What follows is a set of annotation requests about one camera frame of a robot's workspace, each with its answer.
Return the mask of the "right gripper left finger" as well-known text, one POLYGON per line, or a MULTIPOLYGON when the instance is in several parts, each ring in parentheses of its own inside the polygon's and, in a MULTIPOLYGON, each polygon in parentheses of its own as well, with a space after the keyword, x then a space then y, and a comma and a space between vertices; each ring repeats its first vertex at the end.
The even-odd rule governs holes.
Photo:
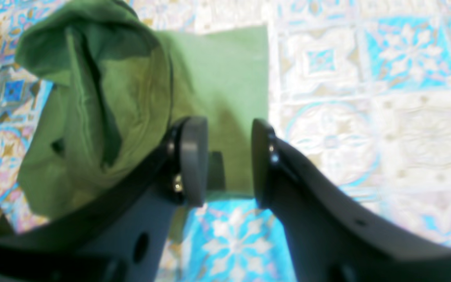
POLYGON ((201 207, 208 123, 183 118, 116 187, 27 233, 0 236, 0 282, 152 282, 177 208, 201 207))

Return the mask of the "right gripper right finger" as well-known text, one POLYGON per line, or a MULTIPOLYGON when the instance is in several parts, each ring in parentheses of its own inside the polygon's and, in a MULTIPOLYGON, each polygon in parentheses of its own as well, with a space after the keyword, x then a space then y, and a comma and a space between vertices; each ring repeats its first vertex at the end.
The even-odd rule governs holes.
POLYGON ((340 191, 262 119, 254 194, 281 222, 299 282, 451 282, 451 248, 390 223, 340 191))

